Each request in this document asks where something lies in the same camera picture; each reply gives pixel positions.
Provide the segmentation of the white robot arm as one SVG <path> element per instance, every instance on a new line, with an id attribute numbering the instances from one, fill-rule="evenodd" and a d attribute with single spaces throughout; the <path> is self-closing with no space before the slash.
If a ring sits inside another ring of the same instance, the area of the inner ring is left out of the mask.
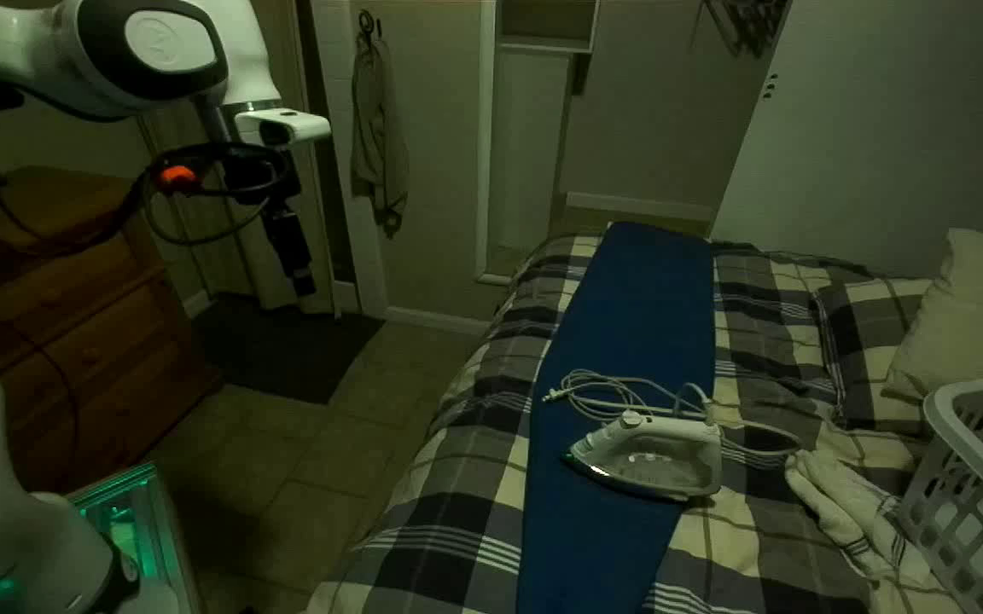
<path id="1" fill-rule="evenodd" d="M 126 121 L 179 99 L 206 107 L 219 144 L 272 157 L 332 124 L 291 107 L 251 0 L 0 0 L 0 82 L 82 121 Z M 184 614 L 69 499 L 20 486 L 0 386 L 0 614 Z"/>

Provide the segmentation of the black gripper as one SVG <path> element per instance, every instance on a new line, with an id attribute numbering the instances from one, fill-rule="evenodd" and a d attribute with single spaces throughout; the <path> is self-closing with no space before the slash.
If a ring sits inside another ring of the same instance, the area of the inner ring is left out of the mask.
<path id="1" fill-rule="evenodd" d="M 309 273 L 309 245 L 293 212 L 301 196 L 301 179 L 287 151 L 265 151 L 248 144 L 231 144 L 224 160 L 224 189 L 238 206 L 257 206 L 263 212 L 263 232 L 281 259 L 281 269 L 297 298 L 316 292 Z"/>

